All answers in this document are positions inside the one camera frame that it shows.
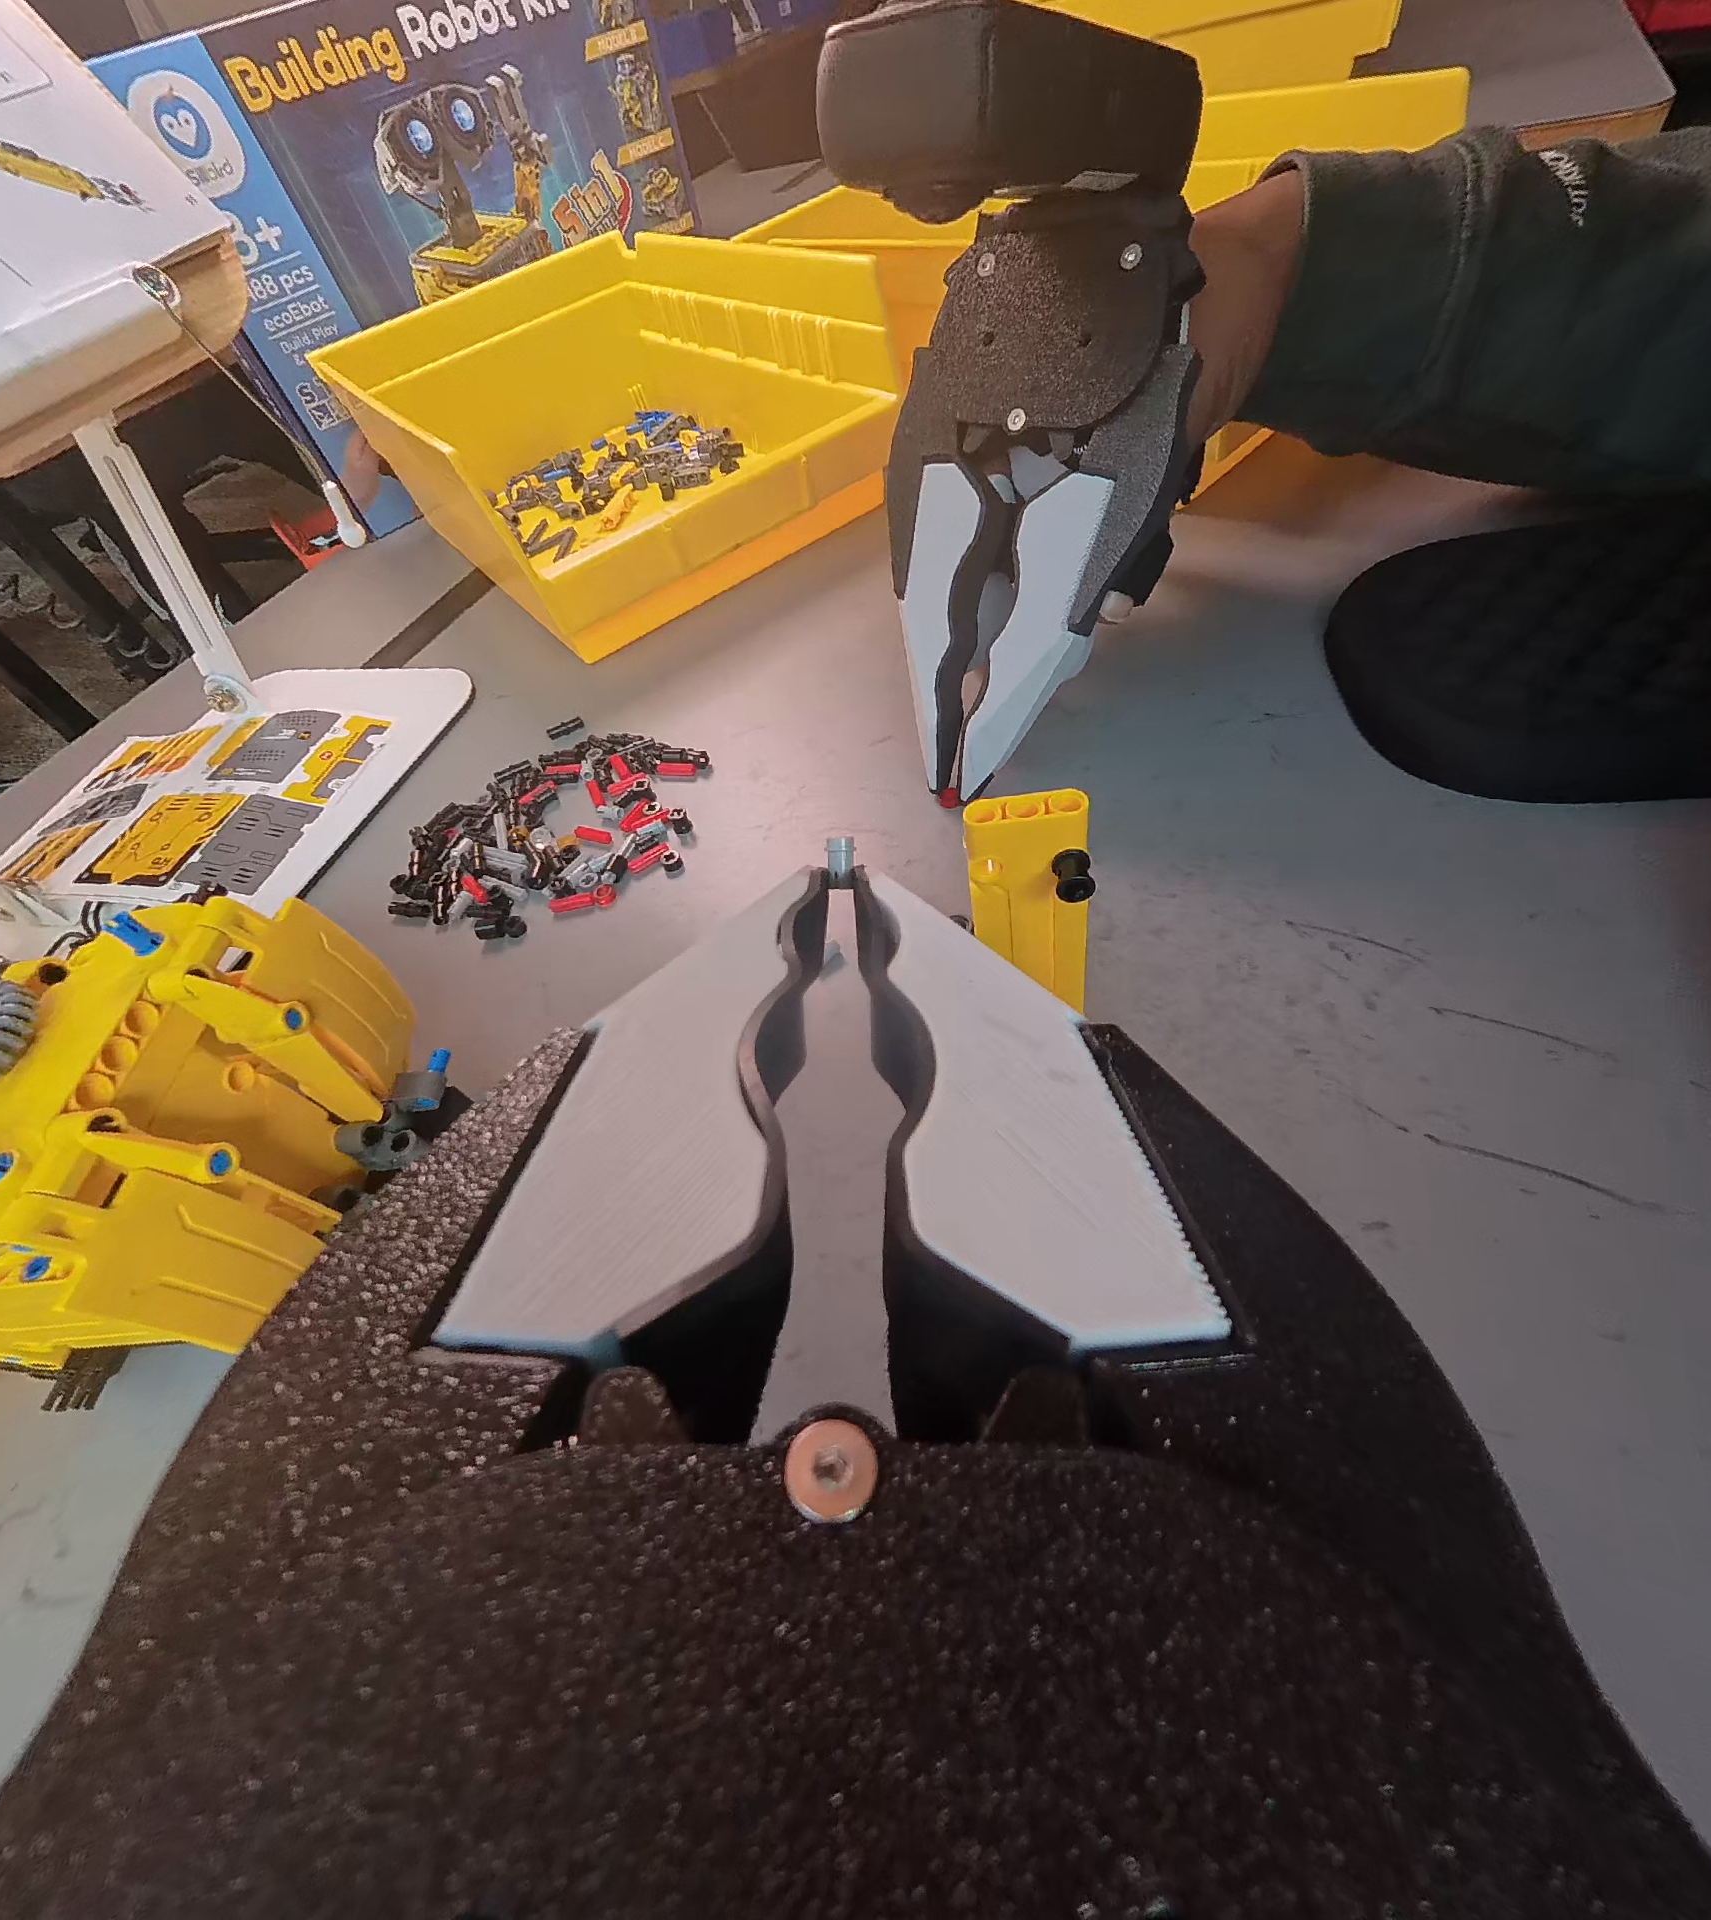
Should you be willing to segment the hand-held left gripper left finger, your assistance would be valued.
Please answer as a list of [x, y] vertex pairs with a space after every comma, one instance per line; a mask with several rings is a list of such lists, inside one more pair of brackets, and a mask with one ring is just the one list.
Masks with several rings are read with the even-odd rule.
[[775, 1103], [825, 912], [803, 868], [588, 1024], [458, 1263], [440, 1351], [642, 1368], [691, 1440], [749, 1440], [793, 1270]]

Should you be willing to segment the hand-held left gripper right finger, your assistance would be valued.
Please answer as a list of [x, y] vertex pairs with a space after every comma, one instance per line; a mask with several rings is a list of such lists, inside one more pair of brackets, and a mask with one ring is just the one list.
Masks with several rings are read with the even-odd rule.
[[889, 876], [855, 876], [869, 1051], [901, 1104], [883, 1302], [893, 1426], [973, 1443], [1043, 1368], [1203, 1362], [1233, 1321], [1095, 1036]]

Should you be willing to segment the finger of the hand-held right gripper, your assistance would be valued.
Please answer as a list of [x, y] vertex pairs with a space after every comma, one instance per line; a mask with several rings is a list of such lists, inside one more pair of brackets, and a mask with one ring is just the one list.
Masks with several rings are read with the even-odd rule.
[[989, 485], [1011, 509], [1011, 524], [987, 560], [963, 670], [953, 781], [963, 803], [985, 792], [1055, 691], [1087, 662], [1091, 640], [1071, 619], [1109, 506], [1107, 478], [1033, 449], [999, 455]]
[[899, 598], [925, 786], [957, 786], [963, 676], [977, 648], [987, 573], [987, 493], [955, 463], [921, 469], [907, 584]]

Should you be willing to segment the yellow lego panel piece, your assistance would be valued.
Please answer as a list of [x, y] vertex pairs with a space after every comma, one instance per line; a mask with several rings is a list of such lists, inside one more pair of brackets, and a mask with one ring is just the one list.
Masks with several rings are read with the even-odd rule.
[[1087, 906], [1055, 900], [1051, 861], [1087, 849], [1081, 789], [983, 797], [963, 806], [973, 936], [1075, 1015], [1085, 1009]]

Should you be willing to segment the pile of small lego connectors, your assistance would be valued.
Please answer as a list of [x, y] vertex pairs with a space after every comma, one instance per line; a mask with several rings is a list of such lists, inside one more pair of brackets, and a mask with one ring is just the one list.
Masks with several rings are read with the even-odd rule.
[[484, 946], [540, 921], [590, 921], [648, 880], [679, 883], [697, 839], [681, 786], [715, 772], [703, 747], [653, 733], [548, 726], [538, 752], [410, 829], [388, 918], [466, 926]]

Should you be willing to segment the heap of blue grey lego parts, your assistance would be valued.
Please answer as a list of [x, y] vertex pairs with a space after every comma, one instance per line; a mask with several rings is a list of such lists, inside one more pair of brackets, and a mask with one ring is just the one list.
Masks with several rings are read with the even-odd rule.
[[518, 552], [556, 567], [628, 528], [644, 509], [733, 477], [747, 444], [725, 425], [687, 410], [638, 409], [588, 444], [568, 444], [486, 495]]

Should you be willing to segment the yellow lego vehicle model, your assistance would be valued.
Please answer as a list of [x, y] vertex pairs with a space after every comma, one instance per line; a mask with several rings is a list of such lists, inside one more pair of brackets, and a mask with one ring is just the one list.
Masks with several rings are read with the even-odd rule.
[[236, 1357], [468, 1108], [414, 1006], [304, 900], [104, 910], [0, 957], [0, 1373], [90, 1410], [140, 1349]]

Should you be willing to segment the yellow bin with lego parts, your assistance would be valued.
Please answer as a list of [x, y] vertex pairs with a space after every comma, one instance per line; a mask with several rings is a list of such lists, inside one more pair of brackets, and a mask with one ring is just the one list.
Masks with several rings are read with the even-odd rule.
[[[588, 662], [877, 506], [901, 399], [867, 259], [653, 232], [370, 328], [320, 373], [436, 533]], [[745, 467], [530, 564], [486, 495], [642, 409], [729, 427]]]

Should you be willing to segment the lego instruction sheet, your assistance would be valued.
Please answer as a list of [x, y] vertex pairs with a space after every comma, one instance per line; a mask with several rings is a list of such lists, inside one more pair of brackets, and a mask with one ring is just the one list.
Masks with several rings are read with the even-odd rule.
[[46, 899], [202, 886], [260, 894], [366, 772], [388, 719], [332, 709], [226, 716], [130, 738], [0, 863]]

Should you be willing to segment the person's right hand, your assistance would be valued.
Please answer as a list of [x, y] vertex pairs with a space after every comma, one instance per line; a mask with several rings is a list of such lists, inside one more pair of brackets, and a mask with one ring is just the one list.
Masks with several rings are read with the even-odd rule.
[[1171, 475], [1187, 482], [1205, 442], [1243, 415], [1251, 395], [1275, 401], [1281, 374], [1267, 371], [1299, 271], [1305, 177], [1293, 158], [1245, 192], [1201, 210], [1193, 252], [1203, 289], [1183, 321], [1199, 356], [1187, 427]]

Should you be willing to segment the instruction sheet on white stand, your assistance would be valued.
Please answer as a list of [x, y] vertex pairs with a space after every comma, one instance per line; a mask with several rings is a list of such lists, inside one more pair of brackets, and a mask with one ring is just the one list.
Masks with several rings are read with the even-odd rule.
[[[300, 897], [352, 842], [468, 706], [474, 687], [454, 669], [298, 669], [260, 681], [248, 676], [146, 471], [116, 428], [120, 409], [186, 373], [194, 353], [214, 358], [238, 335], [244, 271], [230, 228], [228, 242], [226, 252], [206, 252], [172, 269], [138, 271], [138, 284], [162, 304], [170, 322], [166, 341], [148, 336], [138, 342], [122, 335], [74, 360], [20, 367], [0, 382], [0, 480], [34, 467], [64, 440], [82, 452], [190, 645], [204, 711], [186, 730], [216, 719], [252, 719], [288, 709], [332, 709], [392, 722], [366, 772], [324, 813], [314, 836], [270, 876], [266, 889], [232, 894], [270, 914]], [[58, 933], [96, 923], [104, 910], [180, 900], [194, 893], [164, 899], [100, 890], [48, 899], [0, 878], [0, 943], [4, 953], [24, 958], [50, 950]]]

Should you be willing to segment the black mesh cushion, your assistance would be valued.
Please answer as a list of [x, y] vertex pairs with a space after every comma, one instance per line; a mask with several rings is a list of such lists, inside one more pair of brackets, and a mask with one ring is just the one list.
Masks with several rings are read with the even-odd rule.
[[1355, 730], [1401, 772], [1515, 804], [1711, 800], [1711, 497], [1427, 542], [1323, 628]]

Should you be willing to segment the dark blue printed box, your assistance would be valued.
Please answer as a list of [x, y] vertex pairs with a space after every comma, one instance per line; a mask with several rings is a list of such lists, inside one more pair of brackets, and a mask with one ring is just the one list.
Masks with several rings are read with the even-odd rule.
[[90, 70], [226, 216], [246, 369], [378, 538], [418, 512], [326, 348], [590, 239], [697, 232], [640, 5], [286, 5]]

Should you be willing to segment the white instruction booklet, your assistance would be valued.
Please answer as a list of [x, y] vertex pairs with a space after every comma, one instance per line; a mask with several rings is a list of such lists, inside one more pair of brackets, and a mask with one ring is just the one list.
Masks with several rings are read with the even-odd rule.
[[32, 8], [0, 2], [0, 382], [166, 341], [138, 272], [218, 251], [218, 209]]

